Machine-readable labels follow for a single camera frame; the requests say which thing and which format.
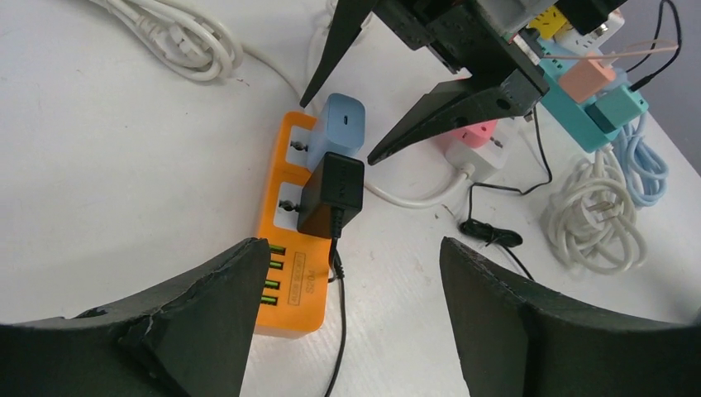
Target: charger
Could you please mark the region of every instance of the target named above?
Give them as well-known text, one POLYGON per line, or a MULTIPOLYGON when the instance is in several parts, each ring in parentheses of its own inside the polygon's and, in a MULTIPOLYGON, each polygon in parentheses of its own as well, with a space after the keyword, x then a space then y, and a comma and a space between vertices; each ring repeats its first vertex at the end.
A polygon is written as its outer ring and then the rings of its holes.
POLYGON ((363 209, 365 164, 327 152, 302 190, 297 231, 337 240, 363 209))

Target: white adapter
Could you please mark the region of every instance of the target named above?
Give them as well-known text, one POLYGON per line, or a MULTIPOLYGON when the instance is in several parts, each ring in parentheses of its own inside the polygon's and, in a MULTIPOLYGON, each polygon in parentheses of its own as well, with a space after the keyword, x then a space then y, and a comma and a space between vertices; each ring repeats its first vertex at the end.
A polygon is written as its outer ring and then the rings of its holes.
POLYGON ((470 175, 473 182, 485 182, 503 169, 511 151, 513 138, 517 134, 517 122, 506 118, 499 120, 494 134, 484 146, 473 149, 455 139, 446 151, 446 160, 458 170, 465 164, 474 166, 470 175))
POLYGON ((592 31, 586 36, 580 35, 571 24, 566 23, 562 29, 555 34, 555 43, 574 52, 577 55, 585 56, 589 52, 598 48, 615 35, 626 20, 619 10, 608 14, 608 21, 592 31))

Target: white table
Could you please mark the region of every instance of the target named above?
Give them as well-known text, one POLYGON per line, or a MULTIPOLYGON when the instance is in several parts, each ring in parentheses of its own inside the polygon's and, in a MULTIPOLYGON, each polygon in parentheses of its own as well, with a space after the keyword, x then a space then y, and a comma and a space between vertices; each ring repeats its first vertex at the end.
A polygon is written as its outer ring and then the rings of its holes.
MULTIPOLYGON (((200 3, 301 81, 321 0, 200 3)), ((279 122, 297 109, 277 74, 248 59, 233 79, 190 83, 84 0, 2 2, 0 55, 0 321, 72 317, 252 235, 279 122)), ((365 104, 365 156, 421 94, 450 78, 428 51, 411 52, 375 21, 322 92, 365 104)), ((538 223, 569 160, 582 154, 546 112, 541 119, 556 182, 528 198, 476 191, 475 216, 519 231, 526 242, 517 255, 552 289, 623 313, 690 321, 701 305, 701 178, 651 121, 647 141, 672 175, 668 195, 640 213, 648 264, 614 277, 569 272, 538 223)), ((519 138, 495 183, 545 178, 532 129, 524 137, 530 149, 519 138)), ((367 169, 376 184, 407 196, 438 190, 450 172, 434 141, 367 169)), ((460 237, 444 208, 410 211, 366 195, 340 244, 349 335, 336 395, 466 395, 438 267, 444 236, 514 268, 498 248, 460 237)), ((322 394, 340 334, 336 286, 330 291, 320 331, 295 341, 254 337, 242 395, 322 394)))

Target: blue cable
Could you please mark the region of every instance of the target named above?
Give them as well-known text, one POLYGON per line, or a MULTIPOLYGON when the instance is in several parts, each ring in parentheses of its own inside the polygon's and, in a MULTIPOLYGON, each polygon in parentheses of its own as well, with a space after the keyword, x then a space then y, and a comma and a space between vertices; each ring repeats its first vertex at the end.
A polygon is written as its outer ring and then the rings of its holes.
POLYGON ((613 141, 613 154, 626 177, 627 190, 636 207, 652 207, 667 193, 670 168, 645 142, 647 113, 640 116, 637 128, 628 123, 613 141))

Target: power adapter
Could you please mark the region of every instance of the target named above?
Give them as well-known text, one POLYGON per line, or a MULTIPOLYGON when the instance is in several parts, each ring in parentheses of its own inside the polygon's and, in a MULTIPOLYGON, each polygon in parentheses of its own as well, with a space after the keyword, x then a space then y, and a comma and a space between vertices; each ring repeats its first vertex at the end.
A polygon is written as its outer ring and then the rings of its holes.
POLYGON ((338 239, 341 229, 363 209, 365 164, 327 152, 302 190, 297 231, 338 239))

